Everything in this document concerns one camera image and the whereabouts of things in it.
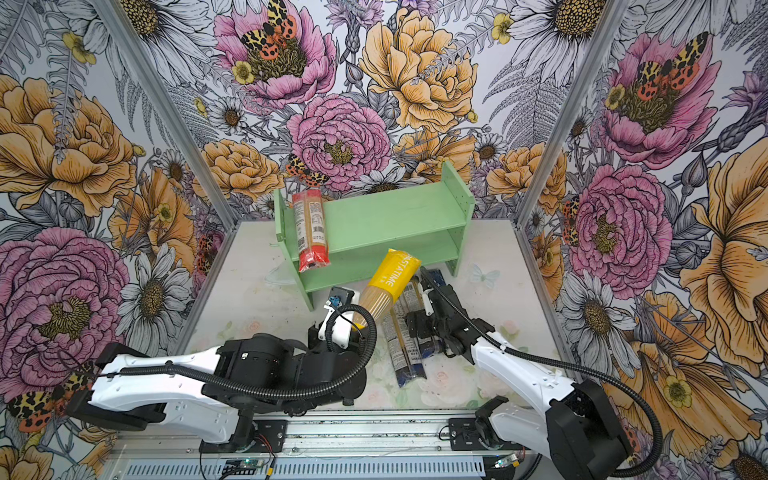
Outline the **yellow spaghetti bag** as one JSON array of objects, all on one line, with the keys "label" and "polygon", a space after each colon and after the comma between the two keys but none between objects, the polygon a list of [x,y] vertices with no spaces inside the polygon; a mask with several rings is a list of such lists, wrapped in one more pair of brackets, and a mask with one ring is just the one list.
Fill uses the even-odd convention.
[{"label": "yellow spaghetti bag", "polygon": [[401,250],[389,249],[368,284],[354,298],[378,323],[394,306],[422,262]]}]

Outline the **red-ended spaghetti bag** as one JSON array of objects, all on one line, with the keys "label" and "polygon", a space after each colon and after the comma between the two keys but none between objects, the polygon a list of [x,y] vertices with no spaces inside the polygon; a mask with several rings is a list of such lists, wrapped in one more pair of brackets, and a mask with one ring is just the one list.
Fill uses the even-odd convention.
[{"label": "red-ended spaghetti bag", "polygon": [[300,273],[330,264],[323,202],[319,189],[307,189],[293,196]]}]

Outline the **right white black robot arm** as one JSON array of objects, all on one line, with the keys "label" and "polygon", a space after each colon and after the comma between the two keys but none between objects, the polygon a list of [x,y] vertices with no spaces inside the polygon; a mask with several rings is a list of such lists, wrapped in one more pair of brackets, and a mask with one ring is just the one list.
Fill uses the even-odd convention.
[{"label": "right white black robot arm", "polygon": [[419,338],[441,341],[449,357],[461,357],[490,374],[523,404],[497,395],[472,420],[451,421],[455,450],[511,450],[518,447],[550,459],[565,479],[608,479],[633,448],[608,398],[590,381],[577,382],[560,369],[523,359],[482,319],[467,311],[450,285],[428,288],[424,307],[406,323]]}]

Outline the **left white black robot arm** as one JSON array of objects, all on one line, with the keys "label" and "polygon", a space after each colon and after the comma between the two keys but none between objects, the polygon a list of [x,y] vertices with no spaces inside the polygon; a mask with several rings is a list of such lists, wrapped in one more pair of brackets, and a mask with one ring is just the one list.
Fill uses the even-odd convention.
[{"label": "left white black robot arm", "polygon": [[352,331],[347,347],[320,340],[315,328],[309,333],[309,344],[258,333],[171,357],[111,344],[93,384],[74,393],[65,412],[110,430],[167,425],[237,449],[252,437],[256,415],[301,416],[362,395],[376,333]]}]

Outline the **light green wooden shelf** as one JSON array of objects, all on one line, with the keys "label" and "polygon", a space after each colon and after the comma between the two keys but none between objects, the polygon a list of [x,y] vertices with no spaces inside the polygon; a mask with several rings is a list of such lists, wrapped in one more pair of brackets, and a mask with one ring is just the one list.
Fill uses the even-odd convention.
[{"label": "light green wooden shelf", "polygon": [[475,208],[475,198],[450,164],[441,181],[324,204],[330,265],[299,271],[294,212],[275,198],[276,239],[309,310],[312,294],[367,280],[389,249],[405,251],[426,266],[445,263],[457,276]]}]

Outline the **blue-ended spaghetti bag, left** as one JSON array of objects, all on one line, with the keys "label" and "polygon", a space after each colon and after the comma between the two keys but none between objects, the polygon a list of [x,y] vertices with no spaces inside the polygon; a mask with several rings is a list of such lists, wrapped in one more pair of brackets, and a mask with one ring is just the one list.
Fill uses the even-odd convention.
[{"label": "blue-ended spaghetti bag, left", "polygon": [[400,388],[417,379],[426,379],[422,355],[416,341],[410,336],[406,314],[410,310],[400,298],[381,318],[384,340]]}]

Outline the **blue Barilla spaghetti box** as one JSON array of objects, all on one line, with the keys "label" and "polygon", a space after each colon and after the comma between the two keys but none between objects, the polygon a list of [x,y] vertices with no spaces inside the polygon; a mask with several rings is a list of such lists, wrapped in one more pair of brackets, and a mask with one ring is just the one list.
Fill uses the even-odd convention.
[{"label": "blue Barilla spaghetti box", "polygon": [[427,292],[444,292],[444,287],[447,285],[447,283],[440,269],[427,269],[424,277],[424,289]]}]

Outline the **green circuit board left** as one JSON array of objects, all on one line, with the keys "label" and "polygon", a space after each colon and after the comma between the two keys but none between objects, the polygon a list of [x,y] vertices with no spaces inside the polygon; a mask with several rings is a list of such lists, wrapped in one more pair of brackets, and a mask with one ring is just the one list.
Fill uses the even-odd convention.
[{"label": "green circuit board left", "polygon": [[227,460],[221,471],[220,479],[227,479],[232,476],[252,477],[266,473],[269,462],[265,459],[233,459]]}]

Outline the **green circuit board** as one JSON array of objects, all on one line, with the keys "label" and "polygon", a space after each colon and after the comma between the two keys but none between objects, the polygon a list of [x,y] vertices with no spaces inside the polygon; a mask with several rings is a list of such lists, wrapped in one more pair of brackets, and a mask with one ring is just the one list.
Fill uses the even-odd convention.
[{"label": "green circuit board", "polygon": [[516,469],[519,465],[520,465],[520,460],[518,456],[512,453],[507,456],[498,458],[494,462],[493,468],[494,469],[508,469],[508,468]]},{"label": "green circuit board", "polygon": [[232,476],[252,477],[266,473],[269,462],[265,459],[233,459],[227,460],[221,471],[220,479],[227,479]]}]

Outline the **green circuit board right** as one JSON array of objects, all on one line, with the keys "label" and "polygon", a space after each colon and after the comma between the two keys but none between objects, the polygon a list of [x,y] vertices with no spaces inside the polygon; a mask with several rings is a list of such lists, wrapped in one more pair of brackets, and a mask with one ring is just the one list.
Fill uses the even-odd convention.
[{"label": "green circuit board right", "polygon": [[507,456],[498,458],[494,462],[493,468],[494,469],[508,469],[508,468],[516,469],[519,465],[520,465],[520,460],[518,456],[512,453]]}]

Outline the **aluminium mounting rail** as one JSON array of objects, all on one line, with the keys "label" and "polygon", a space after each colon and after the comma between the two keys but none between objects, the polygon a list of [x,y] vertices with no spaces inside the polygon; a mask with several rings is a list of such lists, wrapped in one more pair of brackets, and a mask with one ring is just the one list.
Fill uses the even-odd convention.
[{"label": "aluminium mounting rail", "polygon": [[[469,410],[364,411],[315,410],[303,416],[258,415],[258,421],[285,421],[283,457],[383,457],[449,455],[447,425],[452,418],[472,421]],[[197,457],[200,440],[167,426],[118,436],[116,452],[133,458]]]}]

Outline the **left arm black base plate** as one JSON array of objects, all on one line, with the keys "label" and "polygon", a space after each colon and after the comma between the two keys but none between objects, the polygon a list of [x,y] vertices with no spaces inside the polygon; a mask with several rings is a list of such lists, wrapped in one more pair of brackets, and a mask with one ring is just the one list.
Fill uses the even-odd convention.
[{"label": "left arm black base plate", "polygon": [[253,420],[248,427],[236,427],[235,433],[223,444],[202,441],[203,454],[281,453],[286,440],[286,420]]}]

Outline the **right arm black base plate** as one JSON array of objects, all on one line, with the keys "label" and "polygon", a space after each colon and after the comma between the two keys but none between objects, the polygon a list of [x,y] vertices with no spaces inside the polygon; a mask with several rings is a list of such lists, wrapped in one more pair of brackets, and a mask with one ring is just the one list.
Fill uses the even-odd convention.
[{"label": "right arm black base plate", "polygon": [[502,440],[490,422],[479,418],[450,418],[448,441],[453,451],[512,451],[522,450],[518,443]]}]

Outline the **left aluminium corner post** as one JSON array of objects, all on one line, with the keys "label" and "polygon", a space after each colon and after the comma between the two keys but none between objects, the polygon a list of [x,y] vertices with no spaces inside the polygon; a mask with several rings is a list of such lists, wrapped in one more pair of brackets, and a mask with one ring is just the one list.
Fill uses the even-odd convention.
[{"label": "left aluminium corner post", "polygon": [[211,205],[216,210],[224,229],[235,231],[239,216],[230,207],[220,187],[197,148],[194,138],[183,122],[161,76],[134,32],[119,1],[96,1],[94,8],[115,43],[124,51],[124,58],[136,74],[148,98],[154,104],[176,147],[189,164]]}]

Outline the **aluminium corner post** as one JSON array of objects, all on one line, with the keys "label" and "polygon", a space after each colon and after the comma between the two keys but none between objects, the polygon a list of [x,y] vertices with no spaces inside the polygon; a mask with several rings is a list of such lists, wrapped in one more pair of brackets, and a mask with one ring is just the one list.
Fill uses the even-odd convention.
[{"label": "aluminium corner post", "polygon": [[115,43],[124,51],[124,58],[136,74],[148,98],[154,104],[176,147],[189,164],[211,205],[216,210],[224,229],[235,231],[239,216],[230,207],[220,187],[197,148],[194,138],[183,122],[161,76],[134,32],[119,1],[96,1],[94,8]]},{"label": "aluminium corner post", "polygon": [[585,59],[574,75],[572,86],[559,112],[552,134],[546,142],[539,167],[534,173],[531,184],[518,209],[515,219],[515,227],[518,230],[525,226],[543,193],[547,178],[555,168],[563,143],[578,115],[580,105],[587,92],[592,88],[597,72],[620,29],[628,5],[628,1],[608,1],[606,3],[602,18],[586,51]]}]

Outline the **right aluminium corner post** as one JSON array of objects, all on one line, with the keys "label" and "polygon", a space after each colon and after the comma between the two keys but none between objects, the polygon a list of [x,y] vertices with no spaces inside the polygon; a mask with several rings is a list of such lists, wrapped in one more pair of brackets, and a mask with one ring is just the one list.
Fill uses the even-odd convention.
[{"label": "right aluminium corner post", "polygon": [[515,227],[518,230],[525,226],[543,193],[547,178],[555,168],[563,143],[578,115],[580,105],[587,92],[592,88],[597,72],[620,29],[628,5],[628,1],[608,1],[606,3],[602,18],[586,51],[585,59],[574,75],[572,86],[559,112],[552,134],[546,142],[539,167],[534,173],[531,184],[518,209],[515,219]]}]

